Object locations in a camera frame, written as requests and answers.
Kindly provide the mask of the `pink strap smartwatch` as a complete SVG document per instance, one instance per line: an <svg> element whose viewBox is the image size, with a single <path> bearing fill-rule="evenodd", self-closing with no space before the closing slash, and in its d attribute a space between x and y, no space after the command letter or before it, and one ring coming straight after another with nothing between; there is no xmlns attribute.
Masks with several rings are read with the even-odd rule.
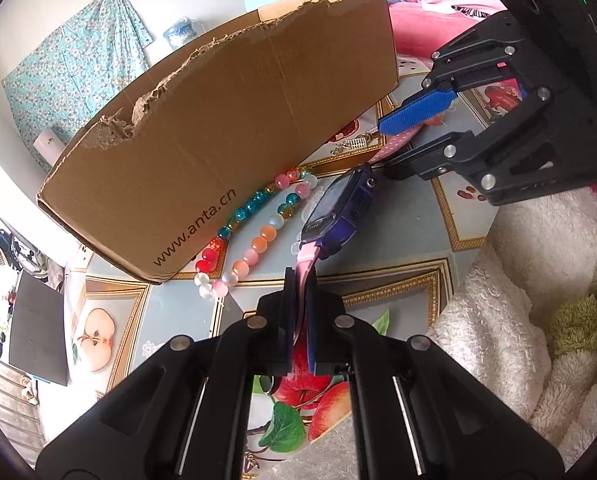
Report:
<svg viewBox="0 0 597 480"><path fill-rule="evenodd" d="M321 196L303 226L297 253L294 275L297 293L295 321L298 324L305 320L307 279L312 268L318 259L327 259L341 250L356 233L371 206L377 186L373 167L413 140L422 127L423 124L417 125L396 134L368 162L347 170L334 180Z"/></svg>

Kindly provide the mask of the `grey cabinet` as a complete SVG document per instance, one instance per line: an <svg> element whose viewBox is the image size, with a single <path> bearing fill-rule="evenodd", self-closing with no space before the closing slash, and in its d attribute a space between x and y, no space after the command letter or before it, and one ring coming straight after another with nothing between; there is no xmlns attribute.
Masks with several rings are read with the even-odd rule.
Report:
<svg viewBox="0 0 597 480"><path fill-rule="evenodd" d="M8 360L30 376L67 386L63 295L26 271L18 278Z"/></svg>

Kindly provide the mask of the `floral wall curtain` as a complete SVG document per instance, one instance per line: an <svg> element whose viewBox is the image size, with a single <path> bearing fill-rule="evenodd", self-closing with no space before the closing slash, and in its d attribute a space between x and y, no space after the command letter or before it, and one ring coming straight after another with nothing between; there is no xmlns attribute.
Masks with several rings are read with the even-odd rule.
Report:
<svg viewBox="0 0 597 480"><path fill-rule="evenodd" d="M75 133L149 68L153 39L129 0L93 0L54 30L1 84L25 147L45 128L68 143Z"/></svg>

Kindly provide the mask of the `fruit pattern tablecloth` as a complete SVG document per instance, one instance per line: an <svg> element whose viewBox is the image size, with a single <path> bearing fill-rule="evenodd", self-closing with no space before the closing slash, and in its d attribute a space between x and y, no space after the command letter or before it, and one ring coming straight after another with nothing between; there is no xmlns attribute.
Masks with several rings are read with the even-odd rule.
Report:
<svg viewBox="0 0 597 480"><path fill-rule="evenodd" d="M200 296L193 266L154 286L86 256L72 271L65 298L74 382L88 396L101 398L170 338L215 337L251 315L259 297L281 287L316 204L316 196L301 203L245 280L221 299ZM341 252L317 264L319 283L384 334L401 339L420 334L463 281L496 214L458 174L428 181L381 179L358 233ZM329 428L341 406L333 382L304 376L277 396L255 391L243 477L262 477L306 448Z"/></svg>

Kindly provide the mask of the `blue water jug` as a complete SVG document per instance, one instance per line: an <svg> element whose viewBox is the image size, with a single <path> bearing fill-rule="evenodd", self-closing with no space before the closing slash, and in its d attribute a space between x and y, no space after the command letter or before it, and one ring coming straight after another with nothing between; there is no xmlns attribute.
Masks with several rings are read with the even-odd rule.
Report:
<svg viewBox="0 0 597 480"><path fill-rule="evenodd" d="M163 37L172 50L184 47L196 36L198 32L191 18L182 18L163 32Z"/></svg>

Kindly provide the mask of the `white fleece sleeve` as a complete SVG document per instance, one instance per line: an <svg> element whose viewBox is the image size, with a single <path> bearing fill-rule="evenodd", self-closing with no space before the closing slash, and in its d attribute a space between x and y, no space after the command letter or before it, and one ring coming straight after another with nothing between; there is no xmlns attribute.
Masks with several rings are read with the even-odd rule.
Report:
<svg viewBox="0 0 597 480"><path fill-rule="evenodd" d="M597 193L500 207L428 335L572 468L597 438Z"/></svg>

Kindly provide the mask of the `brown cardboard box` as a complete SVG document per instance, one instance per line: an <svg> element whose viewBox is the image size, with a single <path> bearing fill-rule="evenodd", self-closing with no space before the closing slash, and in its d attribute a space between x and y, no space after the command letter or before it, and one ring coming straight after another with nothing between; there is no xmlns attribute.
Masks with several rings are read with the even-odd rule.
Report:
<svg viewBox="0 0 597 480"><path fill-rule="evenodd" d="M192 41L77 133L38 206L120 270L170 280L241 204L399 79L387 0L282 0Z"/></svg>

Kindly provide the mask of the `rolled pink mat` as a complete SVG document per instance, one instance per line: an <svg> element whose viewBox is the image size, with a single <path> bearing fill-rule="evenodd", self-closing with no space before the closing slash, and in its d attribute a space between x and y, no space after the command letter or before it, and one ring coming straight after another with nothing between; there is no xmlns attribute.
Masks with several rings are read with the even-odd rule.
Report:
<svg viewBox="0 0 597 480"><path fill-rule="evenodd" d="M33 148L48 165L53 166L65 150L65 144L51 128L44 128L36 137Z"/></svg>

